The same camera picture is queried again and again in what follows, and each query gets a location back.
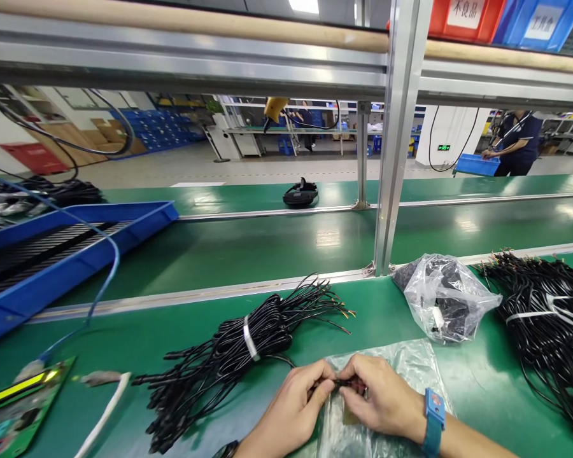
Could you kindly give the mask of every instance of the blue watch strap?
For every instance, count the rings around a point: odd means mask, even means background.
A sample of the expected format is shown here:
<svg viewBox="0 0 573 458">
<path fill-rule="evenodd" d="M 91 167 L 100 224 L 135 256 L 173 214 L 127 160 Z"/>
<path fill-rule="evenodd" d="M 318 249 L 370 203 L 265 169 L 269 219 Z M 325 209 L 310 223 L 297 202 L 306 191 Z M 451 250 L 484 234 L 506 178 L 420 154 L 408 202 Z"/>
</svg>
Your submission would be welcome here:
<svg viewBox="0 0 573 458">
<path fill-rule="evenodd" d="M 422 450 L 427 457 L 439 455 L 441 432 L 446 429 L 446 407 L 444 400 L 431 388 L 425 392 L 425 416 L 427 417 L 427 434 Z"/>
</svg>

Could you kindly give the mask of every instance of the clear plastic bag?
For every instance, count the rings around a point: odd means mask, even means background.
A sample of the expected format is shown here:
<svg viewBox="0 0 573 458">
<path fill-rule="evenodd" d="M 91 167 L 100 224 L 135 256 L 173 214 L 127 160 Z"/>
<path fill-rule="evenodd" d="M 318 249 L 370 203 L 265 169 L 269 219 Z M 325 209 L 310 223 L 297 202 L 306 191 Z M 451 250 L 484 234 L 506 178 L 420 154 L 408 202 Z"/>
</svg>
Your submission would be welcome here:
<svg viewBox="0 0 573 458">
<path fill-rule="evenodd" d="M 501 304 L 457 258 L 424 254 L 393 274 L 414 320 L 436 342 L 463 342 L 475 337 L 479 322 Z"/>
<path fill-rule="evenodd" d="M 446 411 L 454 414 L 452 401 L 444 386 L 435 352 L 427 339 L 406 340 L 386 347 L 359 351 L 370 356 L 385 358 L 392 368 L 419 393 L 427 387 L 439 393 Z M 354 353 L 325 358 L 336 371 L 342 370 Z M 423 457 L 419 445 L 394 436 L 385 436 L 367 429 L 360 423 L 344 424 L 344 400 L 337 391 L 325 404 L 318 458 L 389 458 Z"/>
</svg>

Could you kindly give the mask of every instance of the wristwatch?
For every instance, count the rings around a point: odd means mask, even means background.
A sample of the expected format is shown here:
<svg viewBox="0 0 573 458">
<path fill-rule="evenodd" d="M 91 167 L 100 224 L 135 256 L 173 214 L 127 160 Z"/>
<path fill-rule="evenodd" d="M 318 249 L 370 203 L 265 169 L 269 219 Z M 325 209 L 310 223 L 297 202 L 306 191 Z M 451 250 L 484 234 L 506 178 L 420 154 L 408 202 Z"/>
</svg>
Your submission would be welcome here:
<svg viewBox="0 0 573 458">
<path fill-rule="evenodd" d="M 425 416 L 427 434 L 422 451 L 427 457 L 436 457 L 439 455 L 441 432 L 446 429 L 446 406 L 442 397 L 431 388 L 427 388 L 425 392 Z"/>
<path fill-rule="evenodd" d="M 215 453 L 213 458 L 232 458 L 236 454 L 237 446 L 240 442 L 233 441 L 221 447 L 221 449 Z"/>
</svg>

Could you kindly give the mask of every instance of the dark blue shirt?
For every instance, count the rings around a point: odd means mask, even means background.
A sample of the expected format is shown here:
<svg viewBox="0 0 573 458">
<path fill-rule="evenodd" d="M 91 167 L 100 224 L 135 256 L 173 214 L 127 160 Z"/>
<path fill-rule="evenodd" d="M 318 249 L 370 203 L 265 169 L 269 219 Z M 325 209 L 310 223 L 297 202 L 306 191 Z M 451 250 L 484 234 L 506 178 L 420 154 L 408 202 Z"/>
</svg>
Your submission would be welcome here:
<svg viewBox="0 0 573 458">
<path fill-rule="evenodd" d="M 507 153 L 499 156 L 499 160 L 505 163 L 532 163 L 535 162 L 539 153 L 539 134 L 541 133 L 540 119 L 534 118 L 532 115 L 527 119 L 518 123 L 513 114 L 508 114 L 503 119 L 503 124 L 499 130 L 499 136 L 503 141 L 499 145 L 499 150 L 506 149 L 508 146 L 513 145 L 518 140 L 528 139 L 528 143 L 518 151 Z M 516 125 L 516 128 L 507 136 L 504 137 L 509 130 Z"/>
<path fill-rule="evenodd" d="M 304 119 L 302 122 L 308 125 L 312 125 L 312 112 L 308 109 L 299 110 L 299 114 Z"/>
</svg>

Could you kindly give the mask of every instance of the gray floor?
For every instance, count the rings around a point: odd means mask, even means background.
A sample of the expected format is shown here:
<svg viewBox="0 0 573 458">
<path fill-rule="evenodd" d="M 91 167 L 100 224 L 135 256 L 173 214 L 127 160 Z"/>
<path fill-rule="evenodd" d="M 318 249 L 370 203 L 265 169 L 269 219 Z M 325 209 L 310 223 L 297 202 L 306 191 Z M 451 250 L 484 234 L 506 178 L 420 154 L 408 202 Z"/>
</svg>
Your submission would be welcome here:
<svg viewBox="0 0 573 458">
<path fill-rule="evenodd" d="M 320 141 L 314 153 L 294 156 L 268 155 L 247 157 L 238 161 L 215 163 L 210 145 L 202 142 L 186 148 L 163 151 L 136 158 L 107 161 L 80 169 L 80 179 L 99 188 L 154 188 L 176 183 L 263 184 L 294 183 L 304 176 L 309 181 L 354 181 L 357 179 L 357 157 L 354 151 L 341 156 L 339 142 Z M 369 158 L 367 178 L 378 179 L 379 155 Z M 406 163 L 406 179 L 450 177 Z M 573 174 L 573 156 L 542 157 L 535 162 L 530 175 Z M 56 175 L 52 181 L 65 179 Z"/>
</svg>

